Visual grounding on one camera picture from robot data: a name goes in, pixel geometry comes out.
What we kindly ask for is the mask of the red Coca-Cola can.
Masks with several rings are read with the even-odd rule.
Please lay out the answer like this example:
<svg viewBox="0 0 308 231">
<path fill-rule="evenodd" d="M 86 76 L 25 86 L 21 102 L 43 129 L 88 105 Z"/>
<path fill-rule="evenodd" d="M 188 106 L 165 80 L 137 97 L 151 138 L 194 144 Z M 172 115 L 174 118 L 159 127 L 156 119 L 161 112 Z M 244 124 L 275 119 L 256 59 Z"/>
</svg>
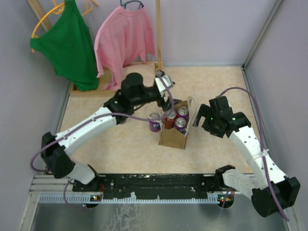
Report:
<svg viewBox="0 0 308 231">
<path fill-rule="evenodd" d="M 175 110 L 168 110 L 165 112 L 166 118 L 165 118 L 165 129 L 172 129 L 174 127 L 174 123 L 177 119 L 177 113 Z"/>
</svg>

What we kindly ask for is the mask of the burlap canvas tote bag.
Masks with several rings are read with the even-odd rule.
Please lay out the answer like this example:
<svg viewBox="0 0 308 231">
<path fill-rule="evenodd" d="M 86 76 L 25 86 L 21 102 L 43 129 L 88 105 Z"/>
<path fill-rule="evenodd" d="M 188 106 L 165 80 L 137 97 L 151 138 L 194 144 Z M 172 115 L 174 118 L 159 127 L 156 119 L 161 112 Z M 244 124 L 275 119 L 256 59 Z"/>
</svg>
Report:
<svg viewBox="0 0 308 231">
<path fill-rule="evenodd" d="M 189 119 L 187 120 L 187 127 L 185 134 L 180 133 L 174 127 L 172 129 L 165 129 L 165 118 L 166 118 L 165 112 L 163 112 L 162 110 L 151 111 L 151 113 L 159 114 L 159 118 L 157 119 L 161 126 L 161 130 L 159 131 L 160 133 L 159 145 L 178 148 L 178 149 L 186 148 L 187 135 L 190 127 L 193 124 L 193 120 L 195 119 L 196 116 L 197 103 L 195 98 L 189 96 L 186 101 L 182 101 L 181 103 L 174 105 L 174 107 L 171 110 L 175 110 L 175 112 L 177 112 L 178 108 L 181 106 L 186 106 L 188 107 L 189 110 Z"/>
</svg>

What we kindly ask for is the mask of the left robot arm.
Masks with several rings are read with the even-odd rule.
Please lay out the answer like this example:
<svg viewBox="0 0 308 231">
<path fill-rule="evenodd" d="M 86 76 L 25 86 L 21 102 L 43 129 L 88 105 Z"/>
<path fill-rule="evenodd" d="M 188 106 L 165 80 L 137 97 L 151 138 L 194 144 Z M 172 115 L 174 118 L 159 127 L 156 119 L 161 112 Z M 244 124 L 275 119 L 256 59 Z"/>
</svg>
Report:
<svg viewBox="0 0 308 231">
<path fill-rule="evenodd" d="M 94 114 L 63 132 L 55 135 L 47 132 L 42 136 L 39 155 L 48 171 L 56 179 L 68 177 L 81 182 L 90 191 L 98 189 L 100 179 L 95 170 L 72 160 L 71 155 L 101 132 L 124 123 L 127 118 L 135 119 L 133 114 L 137 106 L 156 102 L 163 111 L 173 108 L 170 89 L 174 84 L 163 71 L 157 72 L 150 87 L 144 85 L 141 74 L 128 74 L 114 96 Z"/>
</svg>

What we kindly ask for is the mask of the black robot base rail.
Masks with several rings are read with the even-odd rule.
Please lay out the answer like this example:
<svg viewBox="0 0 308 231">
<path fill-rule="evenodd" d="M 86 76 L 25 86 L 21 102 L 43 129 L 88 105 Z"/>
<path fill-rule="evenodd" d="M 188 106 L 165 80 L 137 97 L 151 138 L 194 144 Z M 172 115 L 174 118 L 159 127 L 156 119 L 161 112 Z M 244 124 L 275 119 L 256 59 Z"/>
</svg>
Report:
<svg viewBox="0 0 308 231">
<path fill-rule="evenodd" d="M 209 193 L 228 188 L 213 174 L 105 174 L 89 184 L 75 180 L 74 192 L 97 192 L 103 199 L 206 199 Z"/>
</svg>

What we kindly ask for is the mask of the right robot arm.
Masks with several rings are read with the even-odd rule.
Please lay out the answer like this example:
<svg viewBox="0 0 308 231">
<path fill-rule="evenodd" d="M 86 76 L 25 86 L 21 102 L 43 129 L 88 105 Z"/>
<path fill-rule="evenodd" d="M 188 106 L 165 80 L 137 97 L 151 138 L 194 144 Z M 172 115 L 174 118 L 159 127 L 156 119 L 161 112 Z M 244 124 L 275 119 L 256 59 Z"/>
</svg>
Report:
<svg viewBox="0 0 308 231">
<path fill-rule="evenodd" d="M 197 114 L 185 121 L 197 127 L 202 117 L 205 120 L 201 127 L 216 137 L 227 136 L 239 148 L 255 176 L 251 178 L 231 165 L 223 166 L 215 172 L 214 187 L 245 195 L 262 217 L 279 213 L 287 218 L 284 210 L 294 205 L 300 183 L 274 163 L 246 115 L 233 112 L 227 97 L 218 96 L 209 100 L 209 105 L 202 104 Z"/>
</svg>

